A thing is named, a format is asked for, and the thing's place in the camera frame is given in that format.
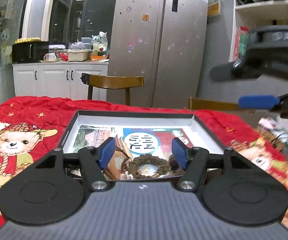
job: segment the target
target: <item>black circular disc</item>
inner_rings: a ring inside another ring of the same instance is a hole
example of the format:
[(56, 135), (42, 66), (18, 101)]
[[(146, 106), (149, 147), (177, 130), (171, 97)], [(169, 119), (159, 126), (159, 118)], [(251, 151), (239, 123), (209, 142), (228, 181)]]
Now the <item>black circular disc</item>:
[(264, 177), (247, 181), (223, 174), (205, 186), (202, 200), (214, 215), (233, 224), (281, 221), (288, 208), (288, 191), (272, 177)]
[(0, 211), (7, 220), (45, 225), (73, 214), (84, 199), (83, 186), (64, 174), (47, 171), (23, 180), (16, 177), (0, 189)]

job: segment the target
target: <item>chair backrest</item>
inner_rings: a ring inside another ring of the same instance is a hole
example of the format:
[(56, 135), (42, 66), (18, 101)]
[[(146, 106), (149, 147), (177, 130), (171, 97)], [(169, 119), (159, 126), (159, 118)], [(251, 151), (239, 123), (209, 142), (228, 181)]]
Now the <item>chair backrest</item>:
[(110, 77), (90, 74), (88, 84), (93, 87), (106, 89), (134, 88), (144, 85), (144, 77)]
[(236, 103), (227, 103), (227, 102), (218, 102), (218, 101), (210, 101), (200, 98), (189, 98), (188, 109), (197, 110), (197, 109), (209, 109), (209, 110), (217, 110), (217, 111), (242, 111), (245, 109), (241, 109)]

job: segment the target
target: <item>gray ribbed surface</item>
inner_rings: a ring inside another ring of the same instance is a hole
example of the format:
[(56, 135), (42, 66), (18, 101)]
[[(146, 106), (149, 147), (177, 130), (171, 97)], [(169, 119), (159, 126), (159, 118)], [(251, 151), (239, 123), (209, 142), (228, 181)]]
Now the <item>gray ribbed surface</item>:
[(53, 225), (7, 222), (0, 240), (288, 240), (288, 230), (278, 223), (260, 228), (227, 224), (208, 213), (194, 194), (179, 192), (169, 182), (141, 185), (117, 182)]

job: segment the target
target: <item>teddy bear print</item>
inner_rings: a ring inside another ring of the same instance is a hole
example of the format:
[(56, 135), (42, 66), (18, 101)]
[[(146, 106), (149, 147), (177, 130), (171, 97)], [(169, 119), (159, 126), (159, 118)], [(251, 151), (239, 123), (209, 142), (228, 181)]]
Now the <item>teddy bear print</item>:
[(0, 131), (0, 188), (33, 163), (29, 153), (45, 137), (57, 130), (43, 130), (20, 123)]
[[(259, 138), (250, 144), (233, 140), (231, 141), (231, 147), (273, 176), (288, 190), (288, 163), (286, 161), (274, 160), (272, 154), (266, 150), (265, 143), (266, 141), (263, 138)], [(282, 223), (288, 228), (288, 209)]]

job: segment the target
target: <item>brown wreath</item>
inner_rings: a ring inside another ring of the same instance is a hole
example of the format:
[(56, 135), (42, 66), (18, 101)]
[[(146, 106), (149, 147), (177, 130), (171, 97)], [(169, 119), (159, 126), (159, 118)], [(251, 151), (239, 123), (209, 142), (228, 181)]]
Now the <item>brown wreath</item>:
[(151, 154), (141, 155), (140, 157), (134, 158), (128, 165), (128, 172), (133, 175), (135, 179), (146, 179), (154, 178), (155, 176), (145, 176), (139, 173), (139, 166), (144, 164), (151, 164), (158, 166), (157, 174), (164, 175), (169, 171), (169, 164), (166, 160), (161, 159)]

